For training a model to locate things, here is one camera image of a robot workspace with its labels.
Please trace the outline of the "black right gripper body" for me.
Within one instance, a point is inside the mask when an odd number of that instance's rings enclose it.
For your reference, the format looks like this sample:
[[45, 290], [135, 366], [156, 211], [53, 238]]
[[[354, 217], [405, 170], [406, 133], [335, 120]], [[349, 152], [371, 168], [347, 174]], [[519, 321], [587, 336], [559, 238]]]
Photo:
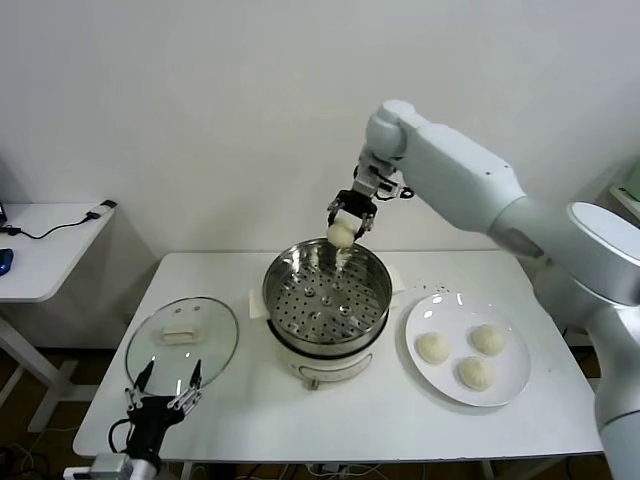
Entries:
[[340, 210], [344, 210], [352, 216], [375, 216], [377, 206], [374, 197], [375, 188], [354, 180], [350, 189], [343, 189], [336, 195]]

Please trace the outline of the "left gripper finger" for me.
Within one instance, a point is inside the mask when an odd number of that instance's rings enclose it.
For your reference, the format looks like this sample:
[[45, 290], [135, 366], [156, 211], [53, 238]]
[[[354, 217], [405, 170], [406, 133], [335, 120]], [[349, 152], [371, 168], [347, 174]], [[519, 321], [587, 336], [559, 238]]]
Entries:
[[136, 377], [133, 386], [125, 389], [125, 397], [127, 400], [127, 409], [135, 410], [142, 407], [142, 394], [151, 377], [155, 360], [150, 360], [145, 368]]
[[198, 360], [189, 380], [188, 388], [177, 395], [170, 403], [169, 408], [182, 413], [190, 413], [199, 402], [202, 384], [202, 362]]

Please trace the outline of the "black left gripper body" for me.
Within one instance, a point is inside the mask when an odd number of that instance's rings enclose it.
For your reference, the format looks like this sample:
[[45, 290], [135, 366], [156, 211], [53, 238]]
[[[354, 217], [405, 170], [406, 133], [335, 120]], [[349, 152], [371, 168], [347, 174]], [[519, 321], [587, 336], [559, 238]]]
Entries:
[[181, 411], [170, 406], [171, 396], [152, 396], [141, 400], [128, 418], [133, 425], [126, 441], [128, 453], [159, 453], [167, 431], [181, 422]]

